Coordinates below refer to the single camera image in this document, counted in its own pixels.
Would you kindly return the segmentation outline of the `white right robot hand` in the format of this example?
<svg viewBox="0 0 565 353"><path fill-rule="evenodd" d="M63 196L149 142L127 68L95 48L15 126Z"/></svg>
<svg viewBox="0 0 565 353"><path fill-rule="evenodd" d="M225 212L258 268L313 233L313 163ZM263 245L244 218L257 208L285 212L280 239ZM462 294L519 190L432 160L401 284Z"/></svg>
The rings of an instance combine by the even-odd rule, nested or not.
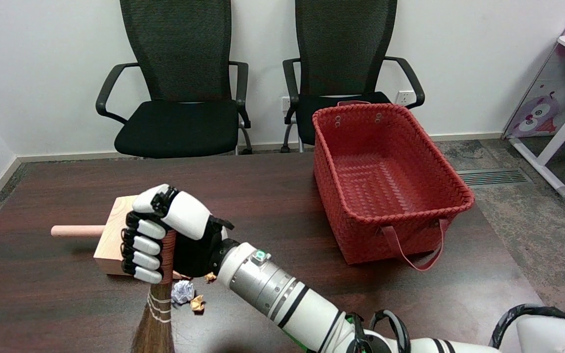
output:
<svg viewBox="0 0 565 353"><path fill-rule="evenodd" d="M234 226L213 216L186 191L162 184L136 197L121 231L121 269L150 284L167 284L174 273L204 277L220 272L238 242Z"/></svg>

